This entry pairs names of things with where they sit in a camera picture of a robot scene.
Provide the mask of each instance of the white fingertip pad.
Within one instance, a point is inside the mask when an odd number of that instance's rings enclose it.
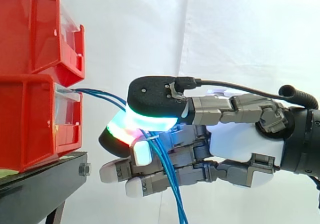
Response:
[[[103,183],[117,183],[118,182],[118,174],[116,165],[113,162],[109,162],[104,164],[100,168],[100,180]]]
[[[142,198],[144,192],[141,179],[139,177],[134,177],[128,180],[125,184],[125,193],[130,198]]]
[[[252,175],[252,188],[258,188],[263,186],[264,184],[270,182],[274,177],[273,173],[265,173],[260,171],[254,171]]]
[[[151,150],[146,140],[138,141],[133,146],[134,160],[137,167],[149,165],[152,162]]]

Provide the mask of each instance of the robotic hand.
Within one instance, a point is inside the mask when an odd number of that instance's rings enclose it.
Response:
[[[184,96],[184,90],[201,85],[247,93]],[[304,107],[287,108],[275,100]],[[275,171],[285,170],[308,175],[320,187],[318,103],[292,86],[283,86],[279,95],[271,95],[192,77],[146,76],[130,84],[127,104],[143,116],[176,118],[175,126],[156,135],[169,153],[180,186],[221,179],[257,187],[270,181]],[[106,138],[105,132],[99,139],[101,145],[122,158],[100,169],[103,182],[127,181],[130,197],[148,196],[170,186],[160,160],[143,135],[138,134],[127,145],[115,137]],[[225,160],[218,163],[208,160],[210,157]]]

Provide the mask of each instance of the black cable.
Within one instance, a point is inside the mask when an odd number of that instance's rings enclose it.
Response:
[[[247,93],[252,93],[256,94],[265,98],[272,98],[272,99],[277,99],[277,100],[284,100],[286,101],[286,97],[282,95],[275,95],[275,94],[270,94],[267,92],[263,92],[260,90],[256,90],[250,87],[238,85],[238,84],[233,84],[229,82],[224,82],[224,81],[216,81],[216,80],[197,80],[196,83],[200,86],[219,86],[219,87],[225,87],[225,88],[232,88],[240,91],[244,91]]]
[[[259,95],[265,98],[283,100],[291,104],[303,106],[307,109],[319,108],[318,101],[314,96],[306,92],[297,90],[291,85],[282,86],[279,89],[279,95],[275,95],[275,94],[270,94],[260,90],[252,89],[246,86],[237,85],[229,82],[223,82],[223,81],[195,79],[195,83],[198,87],[205,85],[205,86],[220,86],[225,88],[232,88],[232,89],[252,93],[255,95]]]
[[[309,177],[311,178],[311,180],[316,184],[317,189],[320,189],[320,180],[315,178],[314,176],[309,175]]]

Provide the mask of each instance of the red storage bin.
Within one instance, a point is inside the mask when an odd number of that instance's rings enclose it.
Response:
[[[0,0],[0,75],[48,74],[68,87],[85,78],[84,27],[60,0]]]
[[[0,96],[0,170],[23,172],[81,147],[81,94],[30,74],[0,76]]]

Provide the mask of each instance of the blue wire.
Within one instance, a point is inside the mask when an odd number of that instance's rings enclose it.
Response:
[[[156,145],[154,145],[154,143],[149,140],[149,136],[147,135],[147,133],[144,131],[144,130],[141,130],[142,134],[144,135],[144,137],[147,139],[149,145],[151,146],[151,148],[154,150],[154,152],[157,154],[157,156],[159,157],[160,161],[162,164],[165,164],[166,161],[164,160],[160,150],[158,149],[158,147]],[[178,195],[178,191],[177,191],[177,188],[175,188],[175,184],[174,184],[174,181],[172,180],[172,175],[170,175],[170,170],[168,169],[167,165],[163,165],[163,168],[165,170],[165,172],[167,173],[167,177],[168,177],[168,180],[169,180],[169,183],[170,183],[170,186],[171,186],[171,189],[173,191],[173,194],[175,196],[175,199],[176,199],[176,202],[177,202],[177,205],[178,205],[178,209],[181,210],[181,214],[183,216],[183,219],[184,219],[184,222],[186,224],[188,224],[188,221],[187,221],[187,216],[186,216],[186,213],[184,211],[184,208],[183,208],[183,205],[182,205],[182,202],[181,202],[181,197],[179,197]]]
[[[149,133],[152,136],[157,136],[157,134],[155,132],[153,132],[153,131],[149,131]],[[160,139],[156,138],[154,141],[157,143],[157,145],[158,145],[158,147],[159,147],[159,149],[160,149],[160,151],[161,151],[161,153],[162,153],[162,155],[164,157],[164,160],[166,161],[167,166],[169,166],[170,174],[172,175],[174,185],[177,188],[178,197],[179,197],[179,199],[180,199],[180,201],[182,203],[182,198],[181,198],[181,193],[180,193],[180,188],[179,188],[179,183],[178,183],[176,171],[175,171],[174,166],[173,166],[173,164],[172,164],[172,162],[170,160],[168,152],[165,150],[164,145],[162,144]],[[180,224],[183,224],[184,223],[184,220],[182,219],[183,218],[183,209],[178,208],[178,215],[179,215]]]
[[[127,104],[127,102],[124,99],[122,99],[121,97],[116,96],[114,94],[111,94],[109,92],[96,90],[96,89],[90,89],[90,88],[77,88],[77,89],[75,89],[75,91],[82,92],[82,93],[91,95],[93,97],[97,97],[97,98],[106,100],[106,101],[116,105],[122,111],[124,111],[124,112],[126,111],[126,109],[124,107],[122,107],[120,104],[118,104],[114,100],[112,100],[108,97],[101,96],[101,95],[109,96],[109,97],[117,99],[119,102],[121,102],[124,105]],[[181,193],[180,193],[180,188],[179,188],[176,172],[175,172],[173,164],[169,158],[168,153],[165,151],[164,146],[159,139],[154,140],[156,143],[156,145],[155,145],[152,140],[149,140],[149,136],[147,135],[147,133],[144,130],[141,130],[141,132],[143,133],[143,135],[147,139],[151,148],[154,150],[154,152],[159,157],[159,159],[163,165],[163,168],[164,168],[165,172],[167,173],[167,178],[169,180],[171,189],[172,189],[173,194],[176,199],[180,224],[184,224],[184,223],[188,224],[187,216],[184,211],[183,204],[182,204],[182,198],[181,198]]]
[[[119,102],[121,102],[123,105],[126,105],[127,102],[122,99],[121,97],[114,95],[112,93],[106,92],[106,91],[102,91],[102,90],[97,90],[97,89],[90,89],[90,88],[77,88],[74,89],[76,92],[90,92],[90,93],[94,93],[94,94],[101,94],[101,95],[105,95],[105,96],[109,96],[112,97],[114,99],[117,99]]]
[[[93,97],[96,97],[96,98],[100,98],[100,99],[103,99],[103,100],[106,100],[114,105],[116,105],[118,108],[120,108],[122,111],[126,111],[126,109],[121,106],[119,103],[115,102],[114,100],[108,98],[108,97],[104,97],[104,96],[101,96],[101,95],[98,95],[98,94],[95,94],[93,92],[90,92],[90,91],[85,91],[85,90],[77,90],[77,92],[81,92],[81,93],[85,93],[85,94],[88,94],[88,95],[91,95]]]

